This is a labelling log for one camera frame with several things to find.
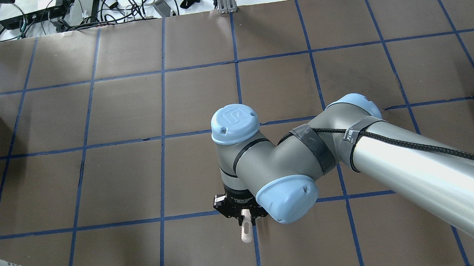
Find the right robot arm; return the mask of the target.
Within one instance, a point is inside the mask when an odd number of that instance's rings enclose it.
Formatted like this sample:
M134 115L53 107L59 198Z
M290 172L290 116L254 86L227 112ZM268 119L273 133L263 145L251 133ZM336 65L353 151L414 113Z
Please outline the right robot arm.
M474 154L391 125L361 94L331 103L276 145L247 105L222 107L210 124L224 185L213 207L244 228L259 217L299 220L318 199L316 181L342 162L474 238Z

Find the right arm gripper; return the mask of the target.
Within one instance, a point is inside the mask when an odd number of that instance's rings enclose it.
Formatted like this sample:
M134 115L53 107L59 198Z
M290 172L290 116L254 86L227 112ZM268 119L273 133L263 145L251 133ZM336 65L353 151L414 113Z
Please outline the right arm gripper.
M216 194L213 208L226 218L235 218L242 226L243 210L249 210L251 223L256 224L256 219L268 216L268 212L257 203L255 196L247 189L236 190L224 185L224 193Z

